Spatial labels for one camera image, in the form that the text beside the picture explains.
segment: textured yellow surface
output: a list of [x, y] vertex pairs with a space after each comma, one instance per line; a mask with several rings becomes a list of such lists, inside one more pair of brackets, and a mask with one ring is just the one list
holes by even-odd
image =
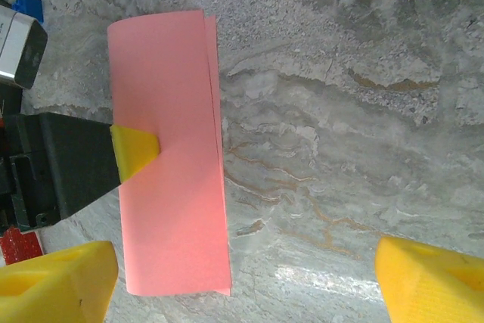
[[122, 183], [133, 177], [160, 153], [158, 138], [149, 132], [119, 125], [112, 125], [110, 130]]
[[99, 241], [0, 269], [1, 323], [102, 323], [118, 265]]
[[392, 323], [484, 322], [484, 259], [384, 237], [375, 269]]

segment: marble surface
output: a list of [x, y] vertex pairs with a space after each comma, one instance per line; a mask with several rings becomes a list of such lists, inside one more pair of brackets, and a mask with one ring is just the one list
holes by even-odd
[[234, 288], [127, 294], [116, 191], [43, 230], [45, 249], [114, 243], [106, 322], [388, 322], [383, 234], [484, 256], [484, 12], [442, 2], [45, 0], [48, 50], [25, 111], [107, 122], [110, 23], [218, 15]]

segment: red object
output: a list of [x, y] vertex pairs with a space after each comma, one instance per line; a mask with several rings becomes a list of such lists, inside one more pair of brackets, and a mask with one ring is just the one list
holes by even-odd
[[22, 234], [15, 227], [10, 227], [0, 238], [0, 248], [6, 265], [43, 255], [37, 234], [35, 232]]

